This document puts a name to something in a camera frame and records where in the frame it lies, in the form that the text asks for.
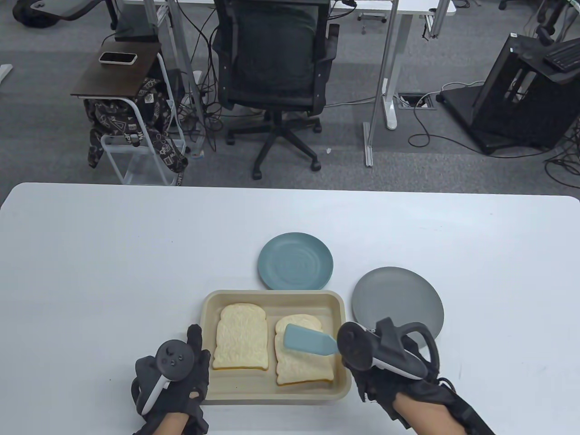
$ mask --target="spatula head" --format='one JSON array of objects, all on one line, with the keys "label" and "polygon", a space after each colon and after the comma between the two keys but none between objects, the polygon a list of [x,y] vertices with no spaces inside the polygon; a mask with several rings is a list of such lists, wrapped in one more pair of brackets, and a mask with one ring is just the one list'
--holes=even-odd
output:
[{"label": "spatula head", "polygon": [[284,347],[325,356],[338,352],[336,340],[330,335],[292,324],[286,326]]}]

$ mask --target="patterned bag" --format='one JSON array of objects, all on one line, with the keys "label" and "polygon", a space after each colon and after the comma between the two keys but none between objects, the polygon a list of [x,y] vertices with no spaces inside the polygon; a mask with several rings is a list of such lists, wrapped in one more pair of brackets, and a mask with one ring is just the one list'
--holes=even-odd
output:
[{"label": "patterned bag", "polygon": [[[167,135],[171,110],[167,103],[165,83],[146,78],[133,99],[139,109],[153,148],[163,163],[173,172],[181,173],[187,167],[187,158]],[[92,129],[89,132],[89,166],[96,168],[101,156],[103,135],[124,136],[135,147],[142,144],[144,134],[130,105],[120,100],[84,100],[86,115]]]}]

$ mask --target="beige tray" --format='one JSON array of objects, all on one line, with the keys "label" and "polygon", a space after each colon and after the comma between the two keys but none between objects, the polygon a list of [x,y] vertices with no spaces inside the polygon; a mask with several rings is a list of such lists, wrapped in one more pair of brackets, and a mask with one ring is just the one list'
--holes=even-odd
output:
[{"label": "beige tray", "polygon": [[345,304],[339,295],[327,291],[283,292],[218,290],[208,295],[201,312],[204,348],[212,355],[216,349],[216,329],[222,309],[233,303],[253,303],[264,309],[268,322],[267,371],[257,369],[213,370],[209,366],[209,389],[205,402],[215,404],[312,404],[338,400],[350,390],[350,373],[335,355],[332,382],[307,382],[295,385],[276,384],[274,327],[290,314],[311,314],[322,322],[324,332],[334,337],[346,321]]}]

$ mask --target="smartphone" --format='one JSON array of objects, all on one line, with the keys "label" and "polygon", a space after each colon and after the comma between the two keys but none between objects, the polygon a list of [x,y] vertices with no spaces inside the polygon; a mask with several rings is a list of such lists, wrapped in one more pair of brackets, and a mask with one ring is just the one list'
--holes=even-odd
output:
[{"label": "smartphone", "polygon": [[104,52],[99,58],[99,62],[112,65],[132,65],[136,60],[135,53]]}]

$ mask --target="blue plate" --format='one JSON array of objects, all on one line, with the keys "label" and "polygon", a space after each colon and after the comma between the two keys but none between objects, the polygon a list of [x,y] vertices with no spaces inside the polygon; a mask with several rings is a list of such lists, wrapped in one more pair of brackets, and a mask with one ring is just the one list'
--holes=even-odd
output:
[{"label": "blue plate", "polygon": [[332,275],[332,254],[316,237],[286,233],[262,248],[258,272],[272,290],[320,290]]}]

